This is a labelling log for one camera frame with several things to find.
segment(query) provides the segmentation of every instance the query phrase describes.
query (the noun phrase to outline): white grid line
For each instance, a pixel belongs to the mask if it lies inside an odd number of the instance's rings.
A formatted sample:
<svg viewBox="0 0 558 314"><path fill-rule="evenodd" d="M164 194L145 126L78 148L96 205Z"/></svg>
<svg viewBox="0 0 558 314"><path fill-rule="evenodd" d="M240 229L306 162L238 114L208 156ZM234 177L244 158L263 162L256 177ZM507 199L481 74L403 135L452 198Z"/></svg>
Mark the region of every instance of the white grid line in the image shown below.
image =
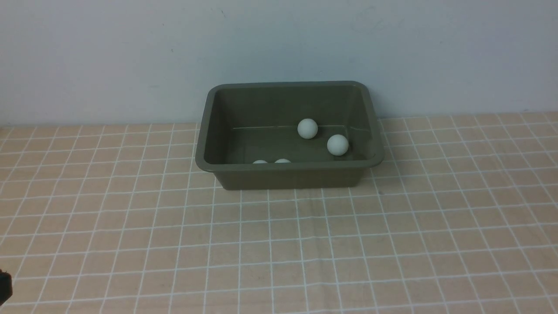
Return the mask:
<svg viewBox="0 0 558 314"><path fill-rule="evenodd" d="M391 150L391 146L388 146L388 149L389 149L389 152L393 155L393 152L392 152L392 150ZM420 163L421 163L421 165L422 165L423 170L426 172L426 169L424 168L424 165L422 164L422 161L421 161ZM397 165L397 163L395 163L395 169L396 169L396 171L397 171L397 174L399 174L399 176L401 176L401 172L400 172L400 170L399 170L399 166ZM408 204L409 204L409 206L410 206L410 205L411 205L411 200L409 199L409 196L408 196L407 191L406 191L406 189L405 189L405 185L404 185L404 184L402 184L402 185L403 185L403 191L404 191L405 198L407 199L407 202L408 202ZM440 204L439 204L439 202L438 202L438 198L435 197L435 199L436 199L436 203L438 204L438 207L441 208L441 206L440 206ZM424 237L423 237L423 235L422 235L422 233L421 233L421 231L420 231L420 228L419 228L419 223L417 222L417 219L416 219L415 214L413 213L412 215L413 215L413 220L414 220L415 225L416 225L416 227L417 227L417 231L418 231L418 234L419 234L419 236L420 236L421 242L423 243L423 246L425 247L425 254L426 254L426 256L428 257L428 261L429 261L429 263L430 263L430 267L432 267L432 269L434 269L434 265L433 265L433 263L432 263L432 259L430 258L428 249L426 248L426 243L425 243L425 241L424 241ZM390 229L390 227L389 227L389 224L388 224L386 215L384 215L384 219L385 219L385 222L386 222L386 226L387 226L387 228L388 228L388 232L390 232L391 229ZM399 261L399 257L397 257L398 254L397 254L397 250L396 250L396 248L395 248L395 244L394 244L394 242L393 242L393 238L391 238L391 240L392 240L392 245L393 245L393 252L394 252L394 254L395 254L395 256L396 256L397 265L399 266L399 271L400 271L401 275L403 276L403 267L401 267L401 262ZM440 295L441 295L441 297L442 297L442 301L443 301L443 303L444 303L444 307L445 307L445 309L446 309L446 313L449 314L448 306L445 304L446 299L445 299L445 297L444 297L444 292L442 291L442 289L441 289L441 287L440 287L440 282L438 281L438 279L436 279L436 286L438 287L438 291L440 292ZM408 290L408 287L407 287L406 284L405 284L405 292L407 293L408 302L409 302L409 304L411 304L411 303L412 303L412 301L411 301L411 300L412 300L412 299L411 299L411 294L409 293L409 290Z"/></svg>
<svg viewBox="0 0 558 314"><path fill-rule="evenodd" d="M213 179L213 201L211 206L211 225L209 226L209 247L208 247L208 261L206 265L205 271L205 290L204 290L204 310L203 314L205 314L206 304L207 304L207 296L208 296L208 287L209 287L209 265L211 261L211 244L213 244L213 221L215 219L215 187L217 186L217 178Z"/></svg>
<svg viewBox="0 0 558 314"><path fill-rule="evenodd" d="M144 148L143 152L142 152L142 156L145 154L145 151L146 151L146 149ZM138 174L140 173L141 165L142 165L142 161L139 163ZM137 183L138 183L138 178L136 178L136 180L134 181L134 187L133 187L134 191L136 190ZM130 200L128 201L128 209L130 208L131 205L132 205L132 198L130 198ZM126 211L126 216L124 217L123 226L125 226L126 222L128 221L129 213L130 213L130 211ZM123 237L124 237L124 228L122 228L122 231L120 232L120 238L118 239L118 246L117 246L117 249L116 249L116 253L114 255L114 261L112 262L112 267L111 267L111 270L110 270L110 276L108 278L108 283L107 283L107 290L105 291L104 299L103 299L103 302L101 304L101 311L103 310L104 305L105 305L105 301L107 300L107 297L108 297L108 292L110 290L110 283L112 282L112 278L113 278L112 274L114 273L114 268L116 267L116 261L118 260L118 255L122 251L122 250L120 250L120 247L122 245L122 238ZM147 258L148 258L147 253L148 253L148 250L146 250L146 255L145 255L146 261L147 261Z"/></svg>
<svg viewBox="0 0 558 314"><path fill-rule="evenodd" d="M297 227L297 231L299 232L300 265L302 267L302 282L304 283L304 298L306 299L306 312L308 312L310 311L310 301L308 300L308 289L306 285L306 267L304 265L304 250L302 249L302 232L300 230L299 202L296 198L296 190L294 190L294 194L295 194L295 209L296 209L296 227Z"/></svg>
<svg viewBox="0 0 558 314"><path fill-rule="evenodd" d="M124 144L124 136L122 136L122 142L120 143L121 147L122 147L122 144ZM105 190L105 196L103 197L103 201L101 202L101 208L103 208L104 202L105 202L105 200L107 199L107 195L108 195L107 192L108 192L108 189L110 188L110 182L112 181L112 177L114 176L114 171L115 171L115 170L116 170L116 167L114 167L114 168L112 169L112 174L111 174L111 176L110 176L110 179L109 179L108 184L107 184L107 188L106 188L106 190ZM76 283L75 283L75 287L74 287L74 291L73 291L73 293L72 293L71 299L74 299L75 294L76 294L76 292L78 291L78 286L79 286L80 278L81 278L81 275L83 274L83 270L84 270L84 268L85 268L85 263L87 262L87 257L90 256L90 255L89 255L89 253L90 253L89 251L91 250L91 244L93 243L93 237L95 236L95 231L97 230L97 225L98 225L98 223L99 223L99 220L100 220L100 217L101 217L101 213L102 213L102 212L98 212L98 213L97 213L97 219L95 220L95 225L94 225L94 227L93 227L93 232L92 232L92 234L91 234L91 238L89 239L89 243L88 243L88 245L87 245L87 253L85 253L85 256L83 257L83 261L81 262L81 267L80 267L80 270L79 270L80 277L78 277L78 280L77 280ZM66 309L66 313L70 310L71 305L72 305L72 301L70 301L70 304L68 304L68 308Z"/></svg>
<svg viewBox="0 0 558 314"><path fill-rule="evenodd" d="M172 136L174 135L174 132L171 132L171 138L170 138L170 142L172 142ZM171 152L171 146L169 146L168 150L167 150L167 156L170 154ZM167 159L165 161L165 167L163 170L163 173L166 172L167 169L167 165L169 164L169 160ZM162 190L163 189L163 180L161 180L161 185L159 186L159 189ZM153 217L153 223L151 224L151 232L149 234L149 242L147 244L147 256L145 258L145 261L143 262L143 271L146 270L147 267L147 262L149 261L149 257L151 254L153 254L152 251L150 251L151 249L151 241L153 241L153 231L155 230L155 219L157 219L157 213L159 211L158 207L159 207L159 203L161 202L161 193L162 191L159 191L159 194L157 195L157 208L155 208L155 215ZM176 250L176 260L179 259L179 250ZM136 296L136 305L134 306L134 313L136 313L137 308L138 308L138 303L140 302L140 296L142 295L141 290L143 288L143 279L145 278L145 275L141 276L141 279L139 281L139 287L138 287L138 294Z"/></svg>
<svg viewBox="0 0 558 314"><path fill-rule="evenodd" d="M320 189L321 190L321 196L322 198L324 197L324 189ZM322 206L324 207L324 212L327 214L328 212L328 208L325 204L325 200L322 199ZM343 311L343 299L341 298L341 290L339 289L339 276L337 275L337 263L335 262L335 254L333 254L333 244L331 242L331 227L329 225L329 221L328 221L328 216L325 216L325 224L326 227L328 229L328 239L329 239L329 250L330 250L330 254L331 254L331 258L332 258L332 262L333 262L333 272L335 275L335 283L337 285L337 295L339 298L339 307L341 308L341 314L344 313Z"/></svg>
<svg viewBox="0 0 558 314"><path fill-rule="evenodd" d="M195 138L198 138L198 130L195 131ZM194 154L195 154L195 146L192 149L192 156L190 158L190 169L192 169L192 164L194 163ZM186 200L188 199L188 191L190 188L190 180L191 180L191 172L188 174L188 185L187 185L187 189L186 189L186 197L184 199L184 204L186 204ZM181 250L182 250L182 234L184 233L184 226L186 225L186 211L188 209L186 207L184 207L184 211L182 213L182 224L180 226L180 238L178 240L178 249L177 249L177 255L176 255L176 263L175 263L175 273L174 276L172 277L172 287L171 287L171 294L174 295L175 293L175 286L176 286L176 274L178 273L178 268L179 268L179 261L180 261L180 254L181 254ZM172 311L172 301L173 301L174 297L171 296L170 298L170 303L169 303L169 312L168 314L171 314Z"/></svg>

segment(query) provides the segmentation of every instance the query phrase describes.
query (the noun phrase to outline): white ball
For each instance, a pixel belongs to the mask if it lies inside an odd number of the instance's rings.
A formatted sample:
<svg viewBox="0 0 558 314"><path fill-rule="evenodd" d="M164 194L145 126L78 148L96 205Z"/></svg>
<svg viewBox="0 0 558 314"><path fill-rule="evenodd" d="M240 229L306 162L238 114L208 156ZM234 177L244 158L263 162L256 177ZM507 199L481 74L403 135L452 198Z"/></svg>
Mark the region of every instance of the white ball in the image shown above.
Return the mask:
<svg viewBox="0 0 558 314"><path fill-rule="evenodd" d="M304 119L299 122L299 126L296 130L299 132L301 138L310 140L318 133L318 124L312 119Z"/></svg>
<svg viewBox="0 0 558 314"><path fill-rule="evenodd" d="M328 139L328 150L331 155L341 156L349 150L349 141L345 136L336 134Z"/></svg>

